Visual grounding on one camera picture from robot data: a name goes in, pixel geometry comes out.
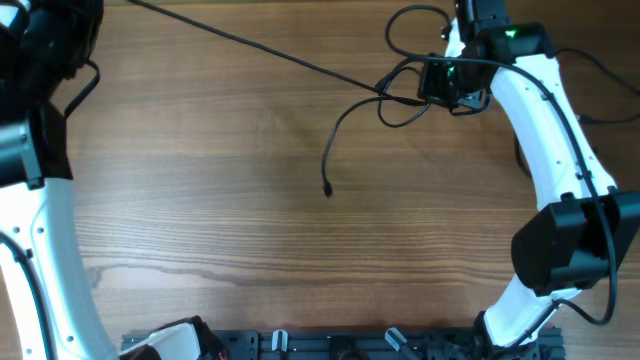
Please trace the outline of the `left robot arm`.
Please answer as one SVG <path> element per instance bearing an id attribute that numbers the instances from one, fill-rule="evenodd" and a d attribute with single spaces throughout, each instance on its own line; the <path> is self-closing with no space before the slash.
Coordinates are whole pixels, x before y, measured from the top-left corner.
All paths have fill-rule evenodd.
<path id="1" fill-rule="evenodd" d="M 118 350 L 97 314 L 79 254 L 67 121 L 51 101 L 92 65 L 100 1 L 1 5 L 1 269 L 26 359 L 222 359 L 199 317 Z"/>

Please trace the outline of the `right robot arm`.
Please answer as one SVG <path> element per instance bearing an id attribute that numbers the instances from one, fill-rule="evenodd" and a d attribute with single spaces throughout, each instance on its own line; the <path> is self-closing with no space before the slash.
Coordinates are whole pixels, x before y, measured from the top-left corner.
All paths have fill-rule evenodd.
<path id="1" fill-rule="evenodd" d="M 537 214 L 513 237 L 514 274 L 480 313 L 473 357 L 510 359 L 542 347 L 541 330 L 581 292 L 608 283 L 608 324 L 618 270 L 639 228 L 639 196 L 622 192 L 599 162 L 565 93 L 558 52 L 539 23 L 515 24 L 501 1 L 459 1 L 443 29 L 443 55 L 422 55 L 419 96 L 467 116 L 496 101 L 532 178 Z"/>

